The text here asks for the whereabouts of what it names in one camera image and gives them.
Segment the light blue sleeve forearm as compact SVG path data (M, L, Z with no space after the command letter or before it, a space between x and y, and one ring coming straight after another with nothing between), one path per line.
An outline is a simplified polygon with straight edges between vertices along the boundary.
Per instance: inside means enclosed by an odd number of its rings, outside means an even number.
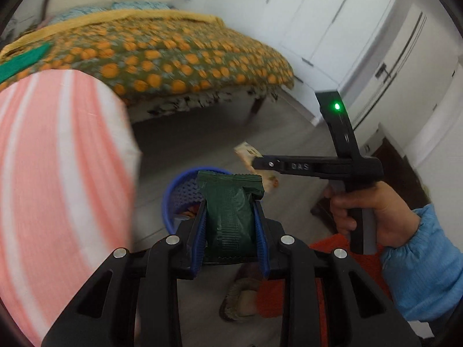
M447 316L462 299L462 252L440 226L431 204L416 209L418 231L400 248L386 248L382 273L393 302L408 321Z

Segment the person's right hand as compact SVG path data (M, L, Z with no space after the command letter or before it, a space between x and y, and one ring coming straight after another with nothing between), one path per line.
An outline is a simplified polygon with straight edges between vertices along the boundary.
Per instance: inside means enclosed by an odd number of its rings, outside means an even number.
M330 211L337 232L347 236L356 229L348 210L370 208L377 222L377 243L384 247L399 248L417 232L420 217L412 212L407 203L385 182L375 182L372 187L350 193L334 192L326 187L324 197L330 199Z

